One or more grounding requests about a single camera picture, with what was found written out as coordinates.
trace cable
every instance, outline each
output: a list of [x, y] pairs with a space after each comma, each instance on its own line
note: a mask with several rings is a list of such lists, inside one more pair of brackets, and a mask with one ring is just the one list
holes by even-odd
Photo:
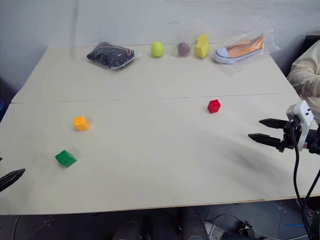
[[294, 126], [292, 126], [290, 128], [290, 135], [291, 135], [291, 140], [292, 140], [292, 144], [293, 144], [294, 151], [295, 151], [295, 164], [294, 164], [294, 171], [293, 171], [293, 185], [294, 185], [294, 190], [295, 190], [296, 197], [297, 197], [298, 202], [299, 202], [299, 204], [301, 206], [301, 215], [302, 215], [303, 225], [304, 225], [304, 228], [306, 230], [306, 233], [308, 234], [308, 236], [310, 238], [309, 222], [307, 221], [307, 217], [305, 215], [305, 210], [303, 208], [304, 203], [302, 202], [302, 200], [300, 198], [300, 194], [299, 194], [298, 186], [297, 186], [297, 172], [298, 172], [300, 154], [299, 154], [299, 149], [298, 149], [298, 144], [297, 144], [297, 140], [296, 140], [295, 127]]
[[48, 222], [54, 217], [54, 215], [52, 215], [51, 217], [48, 218], [47, 221], [44, 222], [44, 224], [42, 224], [41, 227], [39, 227], [38, 229], [28, 233], [27, 235], [25, 235], [24, 237], [20, 238], [20, 240], [26, 239], [28, 237], [30, 237], [31, 235], [35, 234], [36, 232], [38, 232], [40, 229], [42, 229], [44, 226], [46, 226], [48, 224]]
[[[253, 230], [253, 231], [254, 231], [255, 233], [261, 235], [261, 236], [264, 236], [264, 237], [268, 238], [268, 239], [282, 240], [282, 239], [279, 239], [279, 238], [274, 238], [274, 237], [270, 237], [270, 236], [264, 235], [264, 234], [262, 234], [262, 233], [260, 233], [260, 232], [258, 232], [258, 231], [256, 231], [256, 230]], [[288, 240], [301, 239], [301, 238], [304, 238], [304, 237], [308, 237], [308, 235], [306, 234], [306, 235], [302, 235], [302, 236], [297, 236], [297, 237], [289, 238]]]
[[[315, 186], [316, 186], [316, 184], [317, 184], [317, 181], [318, 181], [319, 177], [320, 177], [320, 169], [319, 169], [318, 174], [316, 175], [315, 179], [313, 180], [313, 183], [312, 183], [312, 185], [311, 185], [308, 193], [306, 194], [306, 196], [305, 196], [305, 198], [304, 198], [304, 202], [303, 202], [303, 206], [302, 206], [302, 212], [303, 212], [303, 213], [304, 213], [305, 210], [306, 210], [307, 202], [308, 202], [308, 200], [309, 200], [309, 198], [310, 198], [311, 192], [314, 190], [314, 188], [315, 188]], [[311, 239], [310, 230], [308, 230], [307, 233], [308, 233], [309, 238]]]
[[292, 140], [292, 144], [294, 146], [294, 151], [295, 151], [295, 164], [294, 164], [294, 170], [293, 170], [293, 185], [294, 185], [295, 194], [296, 194], [296, 197], [297, 197], [298, 202], [300, 204], [300, 207], [302, 207], [303, 206], [303, 202], [302, 202], [302, 200], [300, 198], [300, 194], [299, 194], [298, 186], [297, 186], [297, 172], [298, 172], [300, 155], [299, 155], [299, 149], [298, 149], [298, 144], [297, 144], [297, 140], [296, 140], [295, 127], [294, 126], [292, 126], [290, 128], [290, 135], [291, 135], [291, 140]]
[[15, 235], [16, 235], [16, 229], [17, 229], [17, 224], [19, 221], [20, 215], [18, 215], [15, 219], [14, 225], [13, 225], [13, 229], [12, 229], [12, 234], [11, 234], [11, 240], [15, 239]]
[[242, 221], [241, 221], [239, 218], [237, 218], [235, 215], [228, 214], [228, 213], [225, 213], [225, 214], [222, 214], [222, 215], [216, 216], [216, 217], [215, 217], [215, 219], [214, 219], [213, 221], [205, 220], [206, 222], [209, 222], [209, 223], [211, 223], [211, 224], [212, 224], [212, 226], [211, 226], [211, 229], [210, 229], [210, 232], [209, 232], [208, 236], [211, 234], [212, 228], [214, 227], [214, 225], [216, 224], [216, 222], [217, 222], [219, 219], [221, 219], [222, 217], [224, 217], [224, 216], [234, 217], [234, 218], [235, 218], [235, 219], [237, 219], [240, 223], [242, 223]]

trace lego brick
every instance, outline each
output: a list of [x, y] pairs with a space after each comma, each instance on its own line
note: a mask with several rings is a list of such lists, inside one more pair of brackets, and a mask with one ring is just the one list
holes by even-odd
[[213, 114], [218, 112], [220, 107], [221, 107], [221, 104], [217, 99], [210, 101], [208, 105], [209, 113]]
[[197, 43], [195, 45], [195, 54], [199, 58], [204, 58], [207, 56], [210, 48], [208, 35], [202, 34], [196, 40]]
[[66, 150], [63, 150], [58, 155], [56, 155], [55, 159], [58, 161], [59, 164], [67, 168], [77, 161], [77, 159], [70, 152]]
[[90, 123], [84, 116], [77, 116], [73, 119], [73, 126], [78, 131], [85, 131], [90, 128]]

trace orange lego block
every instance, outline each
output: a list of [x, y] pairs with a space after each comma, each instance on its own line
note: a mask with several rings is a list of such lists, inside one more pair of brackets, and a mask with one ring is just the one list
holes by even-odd
[[73, 119], [73, 126], [78, 131], [85, 131], [90, 128], [90, 123], [84, 116], [77, 116]]

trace ball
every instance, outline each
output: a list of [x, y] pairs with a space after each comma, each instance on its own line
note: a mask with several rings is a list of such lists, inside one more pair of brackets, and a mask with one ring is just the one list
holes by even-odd
[[155, 57], [161, 57], [162, 54], [164, 54], [164, 45], [159, 42], [159, 41], [155, 41], [154, 43], [152, 43], [151, 45], [151, 53], [153, 56]]
[[185, 57], [189, 54], [190, 52], [190, 47], [189, 47], [189, 44], [186, 43], [186, 42], [180, 42], [178, 44], [178, 54], [179, 56], [181, 57]]

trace green block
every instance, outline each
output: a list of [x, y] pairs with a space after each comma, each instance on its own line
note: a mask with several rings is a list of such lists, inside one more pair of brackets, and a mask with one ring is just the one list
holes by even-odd
[[77, 159], [70, 152], [66, 150], [63, 150], [58, 155], [56, 155], [55, 159], [59, 162], [59, 164], [67, 168], [77, 161]]

